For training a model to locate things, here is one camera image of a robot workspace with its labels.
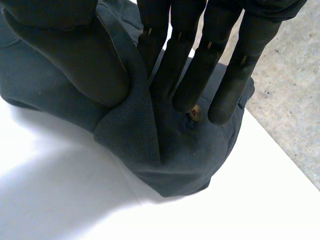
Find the robotic hand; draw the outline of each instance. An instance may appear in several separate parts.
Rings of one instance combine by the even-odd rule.
[[[154,101],[172,99],[173,107],[182,113],[194,108],[226,48],[232,27],[245,9],[238,42],[208,110],[208,118],[213,124],[225,124],[231,118],[264,48],[276,36],[282,21],[294,18],[306,1],[137,0],[144,25],[137,48],[148,76],[167,38],[171,9],[172,36],[150,87]],[[204,10],[199,47],[176,89]]]

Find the metal pin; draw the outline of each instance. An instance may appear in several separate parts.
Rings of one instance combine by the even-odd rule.
[[[244,56],[244,57],[242,58],[242,61],[241,61],[241,64],[240,64],[240,65],[243,65],[243,64],[246,63],[247,57],[248,57],[248,56]]]
[[[179,41],[180,38],[181,38],[181,34],[182,34],[182,32],[180,32],[179,35],[178,35],[178,41]]]

